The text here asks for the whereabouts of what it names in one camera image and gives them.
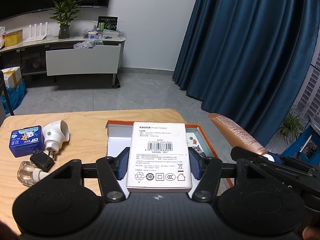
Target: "barcode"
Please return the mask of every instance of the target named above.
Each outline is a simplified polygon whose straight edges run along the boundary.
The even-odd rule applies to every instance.
[[[172,151],[172,143],[148,143],[148,151]]]

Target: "curtain fold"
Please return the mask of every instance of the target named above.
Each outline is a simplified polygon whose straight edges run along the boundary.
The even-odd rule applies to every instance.
[[[315,49],[320,0],[196,0],[172,79],[266,145]]]

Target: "recycling symbol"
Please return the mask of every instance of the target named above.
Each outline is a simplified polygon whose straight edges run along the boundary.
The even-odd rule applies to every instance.
[[[134,177],[136,178],[136,180],[143,180],[144,179],[143,172],[137,172],[137,174]]]

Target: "baseboard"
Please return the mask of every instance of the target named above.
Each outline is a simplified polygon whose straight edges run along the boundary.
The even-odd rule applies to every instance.
[[[173,75],[171,70],[150,69],[150,68],[135,68],[135,67],[121,67],[118,73],[143,73],[143,74],[159,74],[159,75]]]

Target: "glass bottle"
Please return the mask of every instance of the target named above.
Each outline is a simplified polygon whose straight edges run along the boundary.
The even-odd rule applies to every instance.
[[[32,162],[23,161],[20,164],[17,178],[23,185],[32,186],[48,175],[49,173],[37,168]]]

